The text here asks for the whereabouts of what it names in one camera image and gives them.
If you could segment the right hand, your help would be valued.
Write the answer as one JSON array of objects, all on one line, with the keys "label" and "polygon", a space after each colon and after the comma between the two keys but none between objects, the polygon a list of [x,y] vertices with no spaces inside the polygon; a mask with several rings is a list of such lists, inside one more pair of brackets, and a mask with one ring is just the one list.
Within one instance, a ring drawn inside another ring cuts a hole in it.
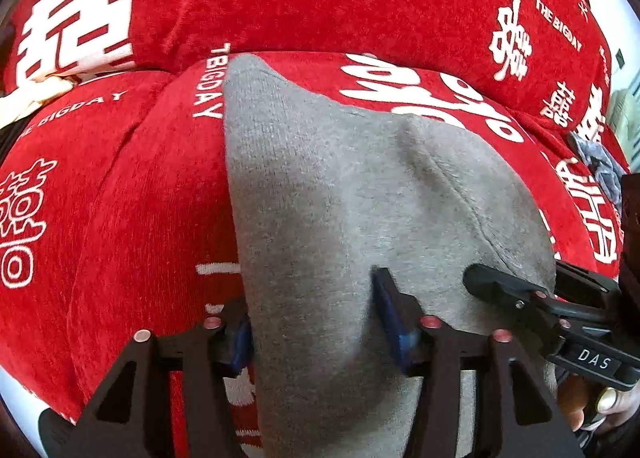
[{"label": "right hand", "polygon": [[629,421],[639,408],[639,385],[632,390],[620,392],[606,388],[592,402],[590,383],[577,374],[571,374],[558,387],[559,408],[561,408],[570,428],[576,432],[585,423],[586,409],[589,405],[604,415],[604,421],[597,428],[599,433],[608,432]]}]

